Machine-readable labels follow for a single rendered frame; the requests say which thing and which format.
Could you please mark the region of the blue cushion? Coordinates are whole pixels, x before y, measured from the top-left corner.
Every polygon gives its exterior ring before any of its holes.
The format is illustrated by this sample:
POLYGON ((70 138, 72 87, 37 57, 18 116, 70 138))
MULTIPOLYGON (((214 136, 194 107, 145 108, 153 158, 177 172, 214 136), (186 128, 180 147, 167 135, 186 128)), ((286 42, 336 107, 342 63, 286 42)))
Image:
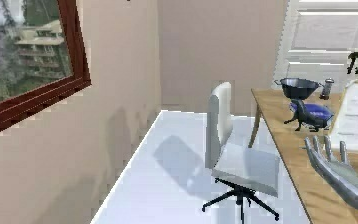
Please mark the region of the blue cushion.
MULTIPOLYGON (((319 116, 321 118, 328 118, 328 117, 332 116, 332 118, 329 120, 329 123, 328 123, 327 127, 330 126, 331 120, 333 119, 333 116, 334 116, 334 114, 333 114, 333 112, 331 110, 329 110, 326 106, 323 106, 323 105, 320 105, 320 104, 307 103, 307 104, 305 104, 305 106, 307 107, 307 110, 311 114, 319 116)), ((296 105, 294 103, 292 103, 292 102, 290 103, 290 110, 293 113, 296 110, 296 105)))

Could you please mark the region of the brown framed window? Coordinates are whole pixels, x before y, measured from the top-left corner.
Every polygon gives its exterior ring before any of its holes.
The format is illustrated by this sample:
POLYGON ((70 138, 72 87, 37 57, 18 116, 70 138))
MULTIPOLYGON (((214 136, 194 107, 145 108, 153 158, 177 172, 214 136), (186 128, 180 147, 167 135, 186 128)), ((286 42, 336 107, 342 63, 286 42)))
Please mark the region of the brown framed window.
POLYGON ((0 0, 0 132, 90 84, 77 0, 0 0))

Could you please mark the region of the white office chair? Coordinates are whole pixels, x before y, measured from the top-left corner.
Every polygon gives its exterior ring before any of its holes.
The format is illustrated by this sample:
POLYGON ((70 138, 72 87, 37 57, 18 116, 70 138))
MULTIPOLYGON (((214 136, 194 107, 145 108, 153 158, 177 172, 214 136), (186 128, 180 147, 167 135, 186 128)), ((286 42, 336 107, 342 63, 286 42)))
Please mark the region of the white office chair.
POLYGON ((254 201, 278 221, 280 214, 255 193, 278 196, 280 158, 276 154, 244 148, 230 141, 233 132, 231 90, 229 82, 223 82, 212 90, 208 101, 205 139, 205 167, 211 170, 216 183, 221 182, 231 190, 203 204, 201 210, 205 212, 207 207, 235 196, 236 204, 240 206, 241 224, 244 224, 244 198, 248 204, 254 201))

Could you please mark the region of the grey pepper shaker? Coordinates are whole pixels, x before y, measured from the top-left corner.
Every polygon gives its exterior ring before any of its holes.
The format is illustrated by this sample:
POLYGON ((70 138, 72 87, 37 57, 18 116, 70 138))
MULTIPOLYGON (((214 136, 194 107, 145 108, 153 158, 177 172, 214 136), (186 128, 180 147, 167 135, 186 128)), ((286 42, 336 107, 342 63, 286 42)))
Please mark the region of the grey pepper shaker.
POLYGON ((323 100, 328 100, 331 93, 332 85, 334 84, 334 80, 332 78, 328 78, 325 80, 325 84, 323 85, 322 92, 320 93, 319 98, 323 100))

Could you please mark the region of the dark metal bowl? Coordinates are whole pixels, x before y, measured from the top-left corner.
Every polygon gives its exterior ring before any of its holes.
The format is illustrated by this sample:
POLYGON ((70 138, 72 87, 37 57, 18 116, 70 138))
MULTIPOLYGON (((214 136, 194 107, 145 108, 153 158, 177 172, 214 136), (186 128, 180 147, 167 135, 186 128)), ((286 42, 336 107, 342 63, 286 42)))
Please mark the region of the dark metal bowl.
POLYGON ((274 83, 282 87, 284 95, 289 99, 307 99, 316 89, 322 87, 319 82, 301 78, 282 78, 274 83))

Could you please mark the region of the gold framed text paper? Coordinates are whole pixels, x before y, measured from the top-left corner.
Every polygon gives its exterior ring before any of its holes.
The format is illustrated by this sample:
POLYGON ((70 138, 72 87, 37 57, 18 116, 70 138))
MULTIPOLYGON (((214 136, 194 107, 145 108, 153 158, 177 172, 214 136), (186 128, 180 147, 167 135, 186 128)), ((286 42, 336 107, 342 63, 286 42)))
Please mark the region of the gold framed text paper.
POLYGON ((346 86, 331 124, 329 138, 333 148, 338 148, 343 141, 350 152, 358 152, 358 80, 346 86))

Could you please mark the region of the wooden table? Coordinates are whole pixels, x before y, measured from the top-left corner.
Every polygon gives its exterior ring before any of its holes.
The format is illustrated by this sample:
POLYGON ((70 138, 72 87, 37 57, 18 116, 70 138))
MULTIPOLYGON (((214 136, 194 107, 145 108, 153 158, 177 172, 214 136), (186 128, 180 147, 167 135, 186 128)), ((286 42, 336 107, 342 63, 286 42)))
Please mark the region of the wooden table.
POLYGON ((297 131, 295 122, 284 123, 292 117, 290 100, 280 90, 254 89, 252 94, 257 104, 255 119, 266 122, 310 224, 358 224, 358 210, 311 167, 304 139, 312 133, 297 131))

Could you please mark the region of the white panelled door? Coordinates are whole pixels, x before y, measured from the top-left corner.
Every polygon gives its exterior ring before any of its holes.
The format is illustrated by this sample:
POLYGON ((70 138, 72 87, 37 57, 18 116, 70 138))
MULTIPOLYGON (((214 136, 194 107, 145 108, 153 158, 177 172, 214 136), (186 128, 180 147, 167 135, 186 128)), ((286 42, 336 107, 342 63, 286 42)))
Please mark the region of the white panelled door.
POLYGON ((358 72, 348 55, 358 51, 358 0, 288 0, 274 80, 334 80, 338 93, 358 72))

